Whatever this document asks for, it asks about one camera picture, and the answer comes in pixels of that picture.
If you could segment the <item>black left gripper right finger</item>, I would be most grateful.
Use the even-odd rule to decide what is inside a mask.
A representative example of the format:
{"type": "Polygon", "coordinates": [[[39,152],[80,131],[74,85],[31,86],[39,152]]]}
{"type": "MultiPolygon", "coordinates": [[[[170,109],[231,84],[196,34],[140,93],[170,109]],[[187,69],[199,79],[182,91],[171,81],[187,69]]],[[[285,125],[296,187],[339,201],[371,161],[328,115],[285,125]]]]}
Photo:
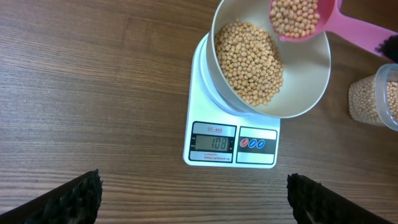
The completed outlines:
{"type": "Polygon", "coordinates": [[[287,177],[287,200],[301,224],[392,224],[304,175],[287,177]]]}

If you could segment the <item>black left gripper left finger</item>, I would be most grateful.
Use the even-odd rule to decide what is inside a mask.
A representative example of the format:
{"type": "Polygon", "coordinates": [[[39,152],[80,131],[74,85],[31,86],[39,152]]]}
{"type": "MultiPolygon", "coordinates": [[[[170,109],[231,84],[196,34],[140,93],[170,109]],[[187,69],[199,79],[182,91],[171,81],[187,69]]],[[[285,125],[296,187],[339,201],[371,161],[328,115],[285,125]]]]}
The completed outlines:
{"type": "Polygon", "coordinates": [[[94,224],[101,206],[103,181],[89,171],[1,215],[2,224],[94,224]]]}

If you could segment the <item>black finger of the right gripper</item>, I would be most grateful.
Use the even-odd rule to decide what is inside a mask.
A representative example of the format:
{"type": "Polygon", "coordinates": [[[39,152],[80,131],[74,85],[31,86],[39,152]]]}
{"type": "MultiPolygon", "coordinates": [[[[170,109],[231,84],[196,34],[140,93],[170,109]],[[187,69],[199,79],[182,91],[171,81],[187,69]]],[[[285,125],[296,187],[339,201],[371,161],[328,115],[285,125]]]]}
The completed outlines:
{"type": "Polygon", "coordinates": [[[393,62],[398,62],[398,35],[390,36],[383,43],[379,44],[375,50],[381,56],[393,62]]]}

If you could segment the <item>pink plastic measuring scoop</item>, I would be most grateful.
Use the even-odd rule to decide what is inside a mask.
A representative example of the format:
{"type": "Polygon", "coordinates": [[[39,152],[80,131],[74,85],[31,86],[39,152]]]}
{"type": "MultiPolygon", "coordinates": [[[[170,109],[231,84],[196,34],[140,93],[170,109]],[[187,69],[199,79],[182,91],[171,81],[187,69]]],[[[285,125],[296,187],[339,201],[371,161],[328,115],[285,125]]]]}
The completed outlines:
{"type": "Polygon", "coordinates": [[[303,42],[322,32],[332,32],[379,57],[375,48],[392,30],[347,17],[340,12],[341,1],[271,1],[269,19],[281,41],[303,42]]]}

